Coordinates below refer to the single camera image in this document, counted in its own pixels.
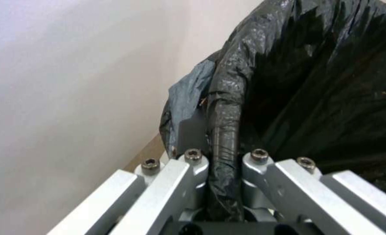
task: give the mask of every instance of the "black garbage bag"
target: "black garbage bag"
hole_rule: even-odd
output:
[[[312,158],[386,192],[386,4],[265,0],[218,53],[207,91],[207,209],[244,219],[240,156]]]

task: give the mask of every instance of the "wooden surface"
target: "wooden surface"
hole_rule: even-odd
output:
[[[137,165],[145,159],[159,159],[164,152],[164,145],[161,141],[160,134],[156,135],[135,157],[132,159],[124,170],[133,172]]]

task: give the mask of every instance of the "plastic bag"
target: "plastic bag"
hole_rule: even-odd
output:
[[[265,0],[218,54],[207,99],[211,219],[244,219],[239,156],[255,148],[386,192],[386,4]]]

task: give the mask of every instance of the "hex socket screw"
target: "hex socket screw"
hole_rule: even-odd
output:
[[[266,164],[269,159],[269,153],[264,149],[254,149],[251,152],[251,158],[258,164]]]
[[[156,159],[146,159],[141,164],[141,170],[145,175],[155,175],[160,171],[160,161]]]
[[[296,162],[301,166],[303,167],[306,171],[308,171],[309,173],[313,174],[315,169],[316,169],[316,165],[315,165],[315,162],[310,159],[310,158],[307,158],[307,157],[298,157],[296,159]]]
[[[187,149],[184,152],[184,160],[190,165],[199,164],[202,161],[202,151],[200,149]]]

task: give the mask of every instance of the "bolt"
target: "bolt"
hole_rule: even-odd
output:
[[[296,162],[303,167],[306,171],[313,174],[316,168],[315,162],[307,157],[298,157]]]
[[[160,171],[160,161],[155,159],[146,159],[141,164],[142,173],[145,175],[155,175]]]
[[[251,158],[259,164],[266,164],[269,159],[269,154],[264,149],[254,149],[251,152]]]
[[[191,165],[199,164],[202,161],[202,151],[200,149],[187,149],[184,152],[184,160]]]

